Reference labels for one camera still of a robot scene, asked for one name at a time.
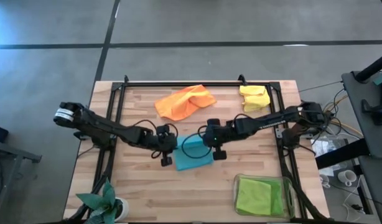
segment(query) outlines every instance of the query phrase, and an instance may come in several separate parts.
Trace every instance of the white mug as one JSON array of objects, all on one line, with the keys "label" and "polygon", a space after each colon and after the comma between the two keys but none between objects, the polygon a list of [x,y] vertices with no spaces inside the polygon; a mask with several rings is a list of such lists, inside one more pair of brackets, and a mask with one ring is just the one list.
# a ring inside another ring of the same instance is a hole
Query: white mug
[{"label": "white mug", "polygon": [[320,174],[321,185],[325,188],[330,188],[329,178],[325,174]]},{"label": "white mug", "polygon": [[351,187],[352,183],[357,180],[357,175],[351,170],[345,170],[343,172],[338,173],[338,179],[347,187]]}]

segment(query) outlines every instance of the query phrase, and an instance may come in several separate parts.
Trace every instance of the teal towel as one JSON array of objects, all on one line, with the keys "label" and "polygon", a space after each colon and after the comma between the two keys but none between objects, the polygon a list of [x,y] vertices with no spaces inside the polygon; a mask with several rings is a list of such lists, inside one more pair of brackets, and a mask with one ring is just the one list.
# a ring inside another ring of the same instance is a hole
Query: teal towel
[{"label": "teal towel", "polygon": [[[192,159],[186,156],[183,153],[183,150],[181,150],[181,144],[186,137],[187,136],[179,136],[177,138],[177,148],[173,151],[174,161],[178,171],[192,169],[213,163],[212,152],[200,159]],[[190,156],[203,156],[208,152],[208,150],[209,148],[203,145],[202,139],[197,135],[188,138],[184,143],[184,151]]]}]

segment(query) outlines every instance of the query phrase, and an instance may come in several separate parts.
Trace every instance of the white pot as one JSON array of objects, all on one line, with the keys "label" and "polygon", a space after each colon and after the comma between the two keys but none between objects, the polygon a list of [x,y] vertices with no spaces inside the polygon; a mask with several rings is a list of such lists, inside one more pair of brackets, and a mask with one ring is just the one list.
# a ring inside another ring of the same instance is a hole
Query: white pot
[{"label": "white pot", "polygon": [[120,198],[120,197],[116,197],[116,199],[119,199],[120,201],[122,201],[122,205],[121,205],[122,206],[122,212],[118,218],[115,218],[115,222],[118,222],[118,221],[121,221],[124,218],[126,218],[126,216],[129,214],[129,203],[127,200]]}]

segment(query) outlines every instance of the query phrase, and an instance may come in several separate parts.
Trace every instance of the wooden tabletop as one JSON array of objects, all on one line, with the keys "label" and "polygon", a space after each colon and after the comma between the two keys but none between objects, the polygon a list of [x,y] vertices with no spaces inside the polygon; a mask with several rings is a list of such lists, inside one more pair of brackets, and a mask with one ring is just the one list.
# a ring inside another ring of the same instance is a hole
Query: wooden tabletop
[{"label": "wooden tabletop", "polygon": [[[279,81],[284,105],[300,104],[295,81]],[[112,82],[96,82],[90,109],[100,116],[106,115]],[[180,135],[187,136],[206,124],[209,118],[221,123],[242,113],[243,97],[238,87],[207,87],[217,103],[199,109],[182,121],[160,118],[154,102],[182,87],[127,87],[121,124],[127,126],[141,119],[150,119],[156,125],[174,123]],[[116,112],[114,104],[113,118]],[[269,114],[269,108],[248,113],[252,117]],[[141,126],[152,128],[148,123]],[[301,144],[311,147],[305,140]],[[92,146],[85,141],[80,151]],[[123,222],[271,222],[281,218],[238,215],[233,206],[233,180],[236,174],[280,177],[277,147],[272,128],[258,131],[254,136],[224,144],[227,160],[196,169],[176,171],[175,165],[161,167],[160,159],[151,159],[151,152],[118,141],[111,182],[118,197],[129,202],[130,212]],[[324,191],[314,155],[306,150],[295,150],[300,181],[304,192],[320,212],[329,217]],[[88,193],[93,185],[98,150],[82,155],[73,173],[64,217],[70,217],[82,204],[77,193]]]}]

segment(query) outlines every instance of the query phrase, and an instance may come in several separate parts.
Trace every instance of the green leaf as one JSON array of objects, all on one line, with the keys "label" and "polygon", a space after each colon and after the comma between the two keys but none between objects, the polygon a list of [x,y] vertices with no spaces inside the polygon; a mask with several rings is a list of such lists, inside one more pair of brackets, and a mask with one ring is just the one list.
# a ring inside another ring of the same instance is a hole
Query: green leaf
[{"label": "green leaf", "polygon": [[109,205],[109,203],[100,195],[95,194],[77,194],[77,197],[85,204],[87,207],[97,210],[100,207]]},{"label": "green leaf", "polygon": [[115,190],[109,182],[108,178],[105,181],[104,189],[103,189],[103,197],[108,200],[111,206],[114,206],[115,203]]},{"label": "green leaf", "polygon": [[105,224],[114,224],[115,223],[115,215],[116,215],[117,209],[114,208],[110,212],[104,213],[104,223]]},{"label": "green leaf", "polygon": [[96,215],[101,215],[103,214],[105,211],[107,211],[109,208],[108,207],[101,207],[97,210],[94,210],[91,214],[90,214],[90,217],[94,217]]},{"label": "green leaf", "polygon": [[90,217],[85,224],[101,224],[103,222],[103,216],[102,215],[96,215],[94,217]]}]

